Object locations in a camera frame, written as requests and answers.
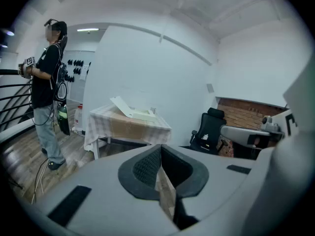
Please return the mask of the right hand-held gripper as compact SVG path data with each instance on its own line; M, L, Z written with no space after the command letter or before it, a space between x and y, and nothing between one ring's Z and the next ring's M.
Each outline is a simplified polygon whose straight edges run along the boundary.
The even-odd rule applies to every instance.
M297 135L299 128L291 110L275 116L264 116L259 130L222 125L220 135L252 148L275 147L284 138Z

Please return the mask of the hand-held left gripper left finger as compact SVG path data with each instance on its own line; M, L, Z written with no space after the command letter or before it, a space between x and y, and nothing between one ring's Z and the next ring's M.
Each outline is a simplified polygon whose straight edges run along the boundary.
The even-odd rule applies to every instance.
M155 190L156 178L161 167L161 145L125 161L118 170L118 179L122 187L135 198L142 200L159 200Z

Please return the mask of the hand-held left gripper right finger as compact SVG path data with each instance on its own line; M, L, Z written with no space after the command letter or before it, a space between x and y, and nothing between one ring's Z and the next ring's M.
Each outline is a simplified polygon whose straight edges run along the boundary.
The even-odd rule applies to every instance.
M173 223L184 230L199 220L187 214L183 199L201 192L209 179L209 171L203 163L167 145L161 146L161 166L176 191Z

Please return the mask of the black office chair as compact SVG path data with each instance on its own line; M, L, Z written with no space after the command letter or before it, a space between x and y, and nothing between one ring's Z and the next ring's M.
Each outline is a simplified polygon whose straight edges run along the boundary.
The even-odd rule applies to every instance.
M209 108L209 110L201 116L199 130L193 130L191 132L189 148L202 153L218 155L222 147L227 145L227 142L222 140L219 149L217 149L221 135L221 127L223 125L226 125L224 111Z

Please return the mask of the checked tablecloth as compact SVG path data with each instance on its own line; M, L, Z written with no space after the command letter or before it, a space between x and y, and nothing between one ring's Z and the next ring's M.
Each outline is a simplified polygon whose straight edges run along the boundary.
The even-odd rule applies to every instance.
M156 121L126 117L114 104L90 111L85 129L84 146L101 138L127 138L148 144L165 144L171 140L172 128L160 116Z

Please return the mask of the white plastic jug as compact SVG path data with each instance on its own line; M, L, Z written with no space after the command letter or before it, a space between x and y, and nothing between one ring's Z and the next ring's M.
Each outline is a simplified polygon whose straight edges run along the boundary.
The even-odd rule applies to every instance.
M74 114L74 127L72 128L72 131L76 133L82 133L83 126L82 126L82 113L83 113L83 105L80 104L77 106Z

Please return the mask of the black stair railing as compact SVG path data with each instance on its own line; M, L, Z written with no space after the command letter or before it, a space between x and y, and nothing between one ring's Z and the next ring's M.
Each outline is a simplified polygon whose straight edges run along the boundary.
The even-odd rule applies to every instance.
M13 70L0 72L0 132L33 117L31 84Z

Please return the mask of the white wall pipe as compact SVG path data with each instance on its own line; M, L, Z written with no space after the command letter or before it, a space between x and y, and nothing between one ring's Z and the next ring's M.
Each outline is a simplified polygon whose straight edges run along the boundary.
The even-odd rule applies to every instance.
M193 49L191 49L190 47L188 47L187 45L167 36L167 35L163 35L161 33L158 33L156 31L150 30L150 29L146 29L146 28L142 28L142 27L138 27L138 26L133 26L133 25L128 25L128 24L121 24L121 23L107 23L108 26L113 26L113 27L121 27L121 28L126 28L126 29L131 29L131 30L136 30L136 31L141 31L153 36L156 36L158 38L161 39L165 39L181 48L183 48L184 50L188 51L189 53L193 54L194 56L196 56L197 58L199 58L200 60L202 60L204 63L206 63L208 66L211 66L212 63L206 59L204 56L202 56L201 54L199 54L198 52L194 51Z

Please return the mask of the row of black wall-hung items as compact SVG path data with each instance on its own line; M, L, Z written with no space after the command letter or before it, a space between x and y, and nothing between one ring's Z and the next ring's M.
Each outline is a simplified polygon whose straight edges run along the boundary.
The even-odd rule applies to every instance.
M89 69L90 69L90 66L91 66L91 62L88 62L88 63L84 63L84 61L83 60L68 60L68 62L67 62L67 64L68 65L70 65L70 66L73 66L73 71L72 71L72 73L69 75L69 74L66 74L65 75L65 78L64 78L64 80L66 81L66 82L71 82L71 83L74 83L75 82L75 76L77 75L77 76L79 76L79 80L80 80L80 72L81 72L81 67L83 66L83 65L88 65L89 66Z

